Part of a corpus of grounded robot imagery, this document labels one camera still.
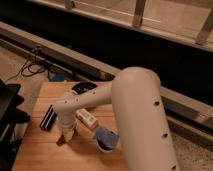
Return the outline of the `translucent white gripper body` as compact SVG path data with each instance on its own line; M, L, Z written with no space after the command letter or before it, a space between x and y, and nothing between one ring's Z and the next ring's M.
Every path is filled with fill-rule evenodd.
M65 142L69 142L72 140L73 135L75 133L75 125L72 126L62 126L60 128L62 135L64 136Z

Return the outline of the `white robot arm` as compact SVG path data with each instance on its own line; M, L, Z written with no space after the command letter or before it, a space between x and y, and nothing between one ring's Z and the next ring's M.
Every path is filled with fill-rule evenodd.
M95 89L65 92L54 104L62 133L74 128L74 112L111 104L128 171L181 171L160 95L158 75L128 67Z

